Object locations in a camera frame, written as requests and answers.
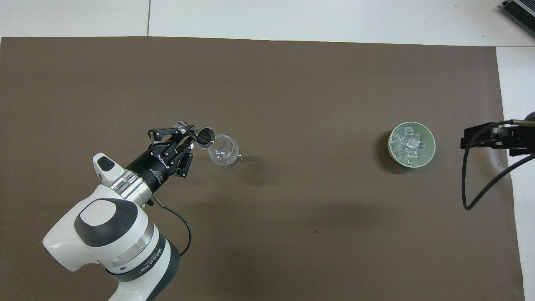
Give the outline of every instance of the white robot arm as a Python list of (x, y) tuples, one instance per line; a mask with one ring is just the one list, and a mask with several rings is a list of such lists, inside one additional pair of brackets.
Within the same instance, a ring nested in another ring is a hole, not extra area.
[[(160, 142), (166, 135), (171, 138)], [(112, 301), (153, 300), (173, 279), (181, 254), (143, 208), (154, 204), (154, 192), (170, 175), (186, 177), (193, 142), (208, 148), (215, 139), (212, 129), (195, 131), (184, 122), (149, 130), (149, 137), (149, 149), (126, 168), (102, 153), (95, 155), (93, 164), (102, 184), (43, 239), (50, 255), (70, 271), (85, 264), (104, 266), (119, 282)]]

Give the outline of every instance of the bowl of ice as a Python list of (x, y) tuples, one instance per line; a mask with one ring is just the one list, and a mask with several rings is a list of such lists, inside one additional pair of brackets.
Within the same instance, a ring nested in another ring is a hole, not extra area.
[(404, 122), (388, 136), (388, 153), (394, 161), (409, 168), (428, 164), (433, 159), (435, 147), (431, 131), (418, 122)]

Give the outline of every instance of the glass base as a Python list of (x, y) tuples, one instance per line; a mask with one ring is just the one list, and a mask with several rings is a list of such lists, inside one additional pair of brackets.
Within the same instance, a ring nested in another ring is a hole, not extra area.
[(240, 165), (241, 163), (241, 153), (238, 154), (238, 157), (236, 158), (236, 160), (232, 163), (230, 163), (229, 165), (224, 165), (223, 167), (226, 168), (226, 169), (233, 169), (233, 168), (236, 168), (238, 167), (238, 165)]

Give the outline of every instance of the black bracket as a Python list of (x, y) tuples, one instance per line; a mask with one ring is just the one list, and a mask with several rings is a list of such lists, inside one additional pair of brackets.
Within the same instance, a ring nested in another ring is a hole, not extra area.
[(179, 162), (179, 165), (177, 167), (177, 172), (175, 173), (176, 176), (185, 178), (188, 175), (189, 166), (192, 164), (193, 160), (193, 154), (188, 153)]
[(177, 127), (167, 127), (164, 129), (150, 129), (147, 131), (152, 144), (156, 144), (159, 141), (162, 141), (163, 138), (167, 135), (171, 135), (171, 139), (175, 142), (180, 142), (184, 137), (188, 136), (191, 133), (195, 132), (194, 125), (187, 125), (182, 129)]
[[(466, 149), (467, 143), (473, 135), (489, 124), (492, 124), (492, 122), (464, 129), (464, 137), (461, 138), (461, 149)], [(535, 127), (522, 125), (493, 127), (481, 134), (471, 147), (508, 149), (509, 156), (532, 154), (535, 153)]]

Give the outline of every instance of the silver metal ring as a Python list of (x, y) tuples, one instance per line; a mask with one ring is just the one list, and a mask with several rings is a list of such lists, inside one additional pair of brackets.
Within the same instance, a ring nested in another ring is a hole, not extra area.
[(152, 191), (143, 178), (125, 169), (125, 172), (107, 186), (117, 192), (123, 199), (138, 206), (144, 205), (152, 197)]
[(154, 234), (154, 223), (149, 221), (147, 224), (147, 228), (145, 229), (145, 232), (143, 235), (139, 238), (137, 243), (135, 243), (130, 249), (126, 250), (123, 254), (106, 260), (99, 260), (98, 262), (107, 267), (107, 268), (115, 268), (118, 266), (122, 266), (125, 263), (129, 262), (130, 260), (134, 259), (136, 256), (138, 256), (141, 251), (145, 249), (145, 247), (149, 244), (150, 240), (152, 239), (152, 235)]

